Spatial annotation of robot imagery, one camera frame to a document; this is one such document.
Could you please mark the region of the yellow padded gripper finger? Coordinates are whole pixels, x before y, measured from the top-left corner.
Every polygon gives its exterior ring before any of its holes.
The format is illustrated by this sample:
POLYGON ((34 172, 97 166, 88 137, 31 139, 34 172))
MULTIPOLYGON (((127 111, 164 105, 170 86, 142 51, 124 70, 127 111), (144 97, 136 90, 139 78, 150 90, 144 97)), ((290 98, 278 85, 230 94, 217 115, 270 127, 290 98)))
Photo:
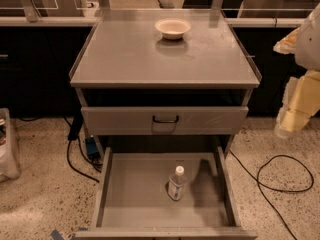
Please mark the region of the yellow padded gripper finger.
POLYGON ((291 77, 285 87, 274 133, 284 139, 294 136, 319 110, 320 72, 308 70, 300 78, 291 77))
POLYGON ((291 31, 287 36, 278 41, 273 50, 280 54, 294 54, 296 51, 296 40, 300 28, 291 31))

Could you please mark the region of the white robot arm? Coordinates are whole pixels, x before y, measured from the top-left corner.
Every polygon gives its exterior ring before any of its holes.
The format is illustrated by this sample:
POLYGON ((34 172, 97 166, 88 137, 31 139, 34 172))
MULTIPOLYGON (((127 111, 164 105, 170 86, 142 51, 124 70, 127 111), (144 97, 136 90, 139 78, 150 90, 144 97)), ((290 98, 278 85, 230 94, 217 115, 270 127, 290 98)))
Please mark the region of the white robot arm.
POLYGON ((290 138, 320 110, 320 5, 273 50, 293 54, 296 64, 306 69, 302 77, 289 79, 276 119, 274 133, 290 138))

